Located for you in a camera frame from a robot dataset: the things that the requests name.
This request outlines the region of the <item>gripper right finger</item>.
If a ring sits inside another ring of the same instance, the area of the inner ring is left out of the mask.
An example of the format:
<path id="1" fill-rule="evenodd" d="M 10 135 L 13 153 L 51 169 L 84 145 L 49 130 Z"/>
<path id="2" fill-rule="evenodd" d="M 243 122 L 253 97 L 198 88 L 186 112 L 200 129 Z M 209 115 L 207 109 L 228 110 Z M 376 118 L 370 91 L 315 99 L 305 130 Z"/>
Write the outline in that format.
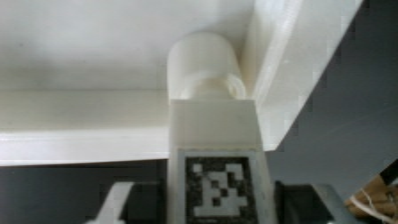
<path id="1" fill-rule="evenodd" d="M 326 224 L 363 224 L 344 207 L 342 199 L 331 186 L 326 184 L 314 184 L 312 188 L 331 216 L 331 220 Z"/>

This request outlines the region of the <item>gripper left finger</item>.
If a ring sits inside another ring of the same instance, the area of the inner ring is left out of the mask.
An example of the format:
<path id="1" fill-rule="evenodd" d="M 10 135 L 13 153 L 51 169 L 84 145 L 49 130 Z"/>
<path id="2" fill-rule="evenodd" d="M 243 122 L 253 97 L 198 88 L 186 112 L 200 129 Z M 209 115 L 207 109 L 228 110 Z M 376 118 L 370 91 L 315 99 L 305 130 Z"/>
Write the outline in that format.
<path id="1" fill-rule="evenodd" d="M 95 218 L 88 220 L 84 224 L 124 224 L 124 220 L 120 219 L 120 213 L 132 185 L 132 182 L 113 183 Z"/>

